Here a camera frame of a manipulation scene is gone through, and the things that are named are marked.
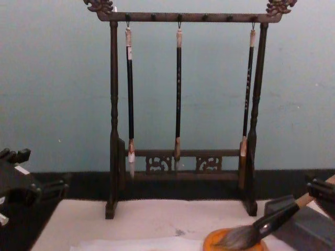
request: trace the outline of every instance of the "wooden brush stand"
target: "wooden brush stand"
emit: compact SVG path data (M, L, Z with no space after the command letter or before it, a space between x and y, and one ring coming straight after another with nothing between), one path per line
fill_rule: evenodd
M221 180L235 181L241 200L249 215L255 216L257 203L254 192L254 159L256 149L256 124L260 102L266 32L269 24L277 23L283 14L290 12L297 0L271 0L266 14L224 14L224 13L126 13L114 12L110 0L83 0L88 9L96 12L99 20L110 23L110 95L111 95L111 133L110 133L110 196L106 204L106 219L113 219L118 202L119 191L125 188L127 149L118 134L118 22L244 22L260 23L260 39L253 86L250 130L247 137L245 165L239 163L236 173L222 170L223 157L237 157L240 149L232 150L181 150L181 157L196 158L194 171L172 170L173 150L136 150L136 156L146 158L146 171L136 172L134 180Z

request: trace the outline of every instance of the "carved wooden panel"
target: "carved wooden panel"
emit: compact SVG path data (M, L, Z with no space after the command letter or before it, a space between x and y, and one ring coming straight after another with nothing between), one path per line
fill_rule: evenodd
M196 172L211 173L222 170L222 157L196 157Z
M172 156L146 157L146 172L172 171Z

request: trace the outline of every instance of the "large brush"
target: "large brush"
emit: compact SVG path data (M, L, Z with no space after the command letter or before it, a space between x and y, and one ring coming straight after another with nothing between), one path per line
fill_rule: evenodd
M176 140L174 144L174 169L178 171L180 161L180 116L182 91L182 30L177 31L177 106L176 106Z
M330 177L327 182L335 184L335 175ZM279 229L299 209L305 207L313 199L313 197L306 193L292 204L260 218L252 225L240 226L229 231L215 246L219 246L224 250L244 250L253 247L261 239Z

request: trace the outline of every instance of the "wooden brush handle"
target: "wooden brush handle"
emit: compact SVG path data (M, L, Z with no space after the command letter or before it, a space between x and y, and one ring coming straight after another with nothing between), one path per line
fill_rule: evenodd
M335 184L335 175L331 176L329 179L326 180L326 182L329 182L331 184ZM307 204L312 202L314 200L314 197L309 196L309 193L304 194L299 199L296 199L295 203L299 206L299 208L305 207Z

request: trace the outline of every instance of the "hanging brush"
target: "hanging brush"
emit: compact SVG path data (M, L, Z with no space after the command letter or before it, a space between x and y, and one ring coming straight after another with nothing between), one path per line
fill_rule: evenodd
M253 61L253 48L255 45L256 31L255 23L252 23L252 30L250 32L250 47L249 47L249 61L248 61L248 74L247 74L247 87L245 90L245 103L244 103L244 120L243 120L243 135L240 144L240 157L239 167L241 178L239 179L239 188L243 189L245 176L245 166L247 164L247 128L248 128L248 114L249 114L249 99L250 99L250 86L251 86L251 74L252 74L252 61Z
M335 184L335 175L330 177L326 182ZM305 207L313 200L314 198L306 193L290 205L261 217L252 225L240 226L229 231L215 246L224 250L244 250L253 247L261 239L279 229L299 209Z
M177 108L176 108L176 140L174 144L174 170L178 171L180 161L180 117L182 91L182 30L181 15L178 16L177 31Z
M128 161L130 166L130 176L135 175L135 146L134 146L134 117L133 117L133 94L132 94L132 49L131 30L129 28L129 15L127 17L126 28L126 48L127 48L127 79L128 79L128 115L129 115L129 145Z

